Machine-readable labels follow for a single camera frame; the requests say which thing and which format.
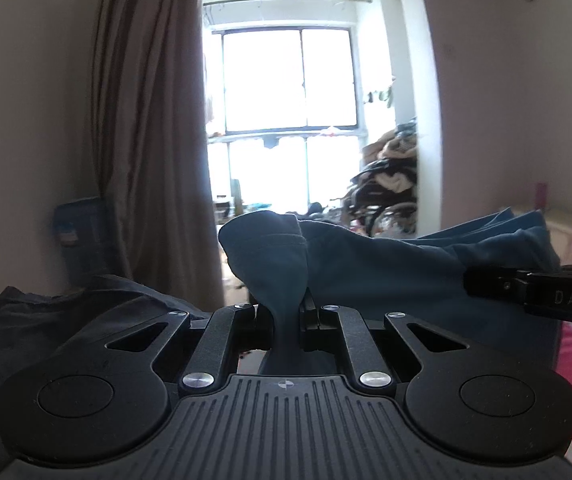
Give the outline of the brown curtain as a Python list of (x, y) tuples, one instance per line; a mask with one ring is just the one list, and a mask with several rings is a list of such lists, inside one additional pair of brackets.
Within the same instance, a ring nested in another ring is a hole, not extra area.
[(203, 311), (223, 307), (202, 0), (100, 0), (89, 132), (125, 275)]

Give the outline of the pink cup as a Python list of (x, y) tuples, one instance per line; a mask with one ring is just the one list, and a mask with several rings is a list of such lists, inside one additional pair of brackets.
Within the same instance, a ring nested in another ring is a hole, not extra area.
[(536, 182), (534, 185), (533, 208), (544, 210), (548, 204), (548, 184), (546, 182)]

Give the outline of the cluttered clothes pile on bicycle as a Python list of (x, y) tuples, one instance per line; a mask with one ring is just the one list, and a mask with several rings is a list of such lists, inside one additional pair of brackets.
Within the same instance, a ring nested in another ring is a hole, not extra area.
[(340, 222), (368, 237), (412, 237), (417, 228), (417, 120), (362, 150), (362, 168), (341, 200)]

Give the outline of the dark blue garment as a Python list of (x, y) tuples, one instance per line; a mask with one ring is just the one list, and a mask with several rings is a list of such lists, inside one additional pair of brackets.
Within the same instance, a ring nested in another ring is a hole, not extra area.
[(220, 230), (231, 271), (269, 309), (278, 363), (298, 355), (299, 307), (338, 304), (381, 321), (401, 311), (510, 356), (554, 367), (560, 324), (469, 297), (469, 266), (554, 272), (559, 258), (540, 212), (510, 210), (416, 240), (369, 238), (342, 226), (268, 210)]

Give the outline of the blue storage bag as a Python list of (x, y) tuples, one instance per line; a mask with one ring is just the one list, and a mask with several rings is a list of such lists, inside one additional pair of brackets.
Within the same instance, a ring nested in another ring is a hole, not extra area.
[(84, 287), (103, 274), (123, 274), (111, 207), (100, 197), (62, 204), (52, 218), (68, 280)]

